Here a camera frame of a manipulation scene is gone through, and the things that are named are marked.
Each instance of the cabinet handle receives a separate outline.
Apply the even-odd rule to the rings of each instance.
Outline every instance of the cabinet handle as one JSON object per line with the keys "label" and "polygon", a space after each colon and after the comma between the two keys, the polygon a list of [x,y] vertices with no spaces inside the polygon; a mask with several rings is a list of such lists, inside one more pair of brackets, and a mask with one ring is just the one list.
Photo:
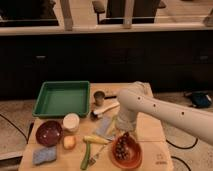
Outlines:
{"label": "cabinet handle", "polygon": [[37,55],[36,56],[36,59],[39,59],[39,60],[44,60],[46,58],[45,55]]}

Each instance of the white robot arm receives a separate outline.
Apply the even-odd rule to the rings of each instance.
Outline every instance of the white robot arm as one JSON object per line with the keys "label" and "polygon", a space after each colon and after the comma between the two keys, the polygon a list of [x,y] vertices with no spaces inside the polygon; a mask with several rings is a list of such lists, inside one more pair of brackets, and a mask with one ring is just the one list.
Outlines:
{"label": "white robot arm", "polygon": [[116,127],[134,131],[137,114],[144,112],[213,145],[213,113],[157,100],[145,95],[144,84],[135,82],[117,95],[120,110]]}

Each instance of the tray rim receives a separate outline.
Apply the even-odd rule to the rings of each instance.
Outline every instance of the tray rim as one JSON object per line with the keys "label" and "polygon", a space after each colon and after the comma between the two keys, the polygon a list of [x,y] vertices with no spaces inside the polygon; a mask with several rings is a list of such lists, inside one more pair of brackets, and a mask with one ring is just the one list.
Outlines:
{"label": "tray rim", "polygon": [[39,94],[38,94],[38,97],[37,97],[37,99],[36,99],[36,103],[35,103],[35,105],[34,105],[34,108],[33,108],[33,113],[32,113],[32,115],[34,116],[34,117],[39,117],[39,118],[59,118],[59,117],[64,117],[64,116],[66,116],[67,114],[56,114],[56,115],[53,115],[53,116],[49,116],[49,114],[38,114],[38,113],[36,113],[36,109],[37,109],[37,107],[38,107],[38,104],[39,104],[39,99],[41,98],[41,96],[42,96],[42,93],[43,93],[43,91],[44,91],[44,87],[46,86],[46,85],[48,85],[48,84],[70,84],[70,83],[86,83],[87,84],[87,99],[86,99],[86,101],[87,101],[87,103],[86,103],[86,111],[84,112],[84,113],[82,113],[82,114],[77,114],[79,117],[86,117],[87,116],[87,114],[89,113],[89,100],[90,100],[90,82],[89,81],[84,81],[84,80],[82,80],[82,81],[44,81],[43,83],[42,83],[42,86],[41,86],[41,88],[40,88],[40,91],[39,91]]}

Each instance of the white lid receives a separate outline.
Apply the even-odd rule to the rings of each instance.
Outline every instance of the white lid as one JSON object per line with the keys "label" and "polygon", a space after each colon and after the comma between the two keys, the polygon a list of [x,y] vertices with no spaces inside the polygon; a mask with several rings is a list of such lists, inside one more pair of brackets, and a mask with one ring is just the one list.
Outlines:
{"label": "white lid", "polygon": [[75,113],[67,114],[63,119],[63,125],[67,129],[75,129],[79,125],[79,116]]}

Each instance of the white cup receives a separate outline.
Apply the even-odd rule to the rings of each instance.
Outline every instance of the white cup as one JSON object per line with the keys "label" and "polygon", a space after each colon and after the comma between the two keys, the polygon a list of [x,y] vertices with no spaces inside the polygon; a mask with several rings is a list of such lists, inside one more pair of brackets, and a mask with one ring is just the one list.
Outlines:
{"label": "white cup", "polygon": [[79,126],[79,116],[75,113],[67,114],[63,119],[63,126],[69,132],[76,132]]}

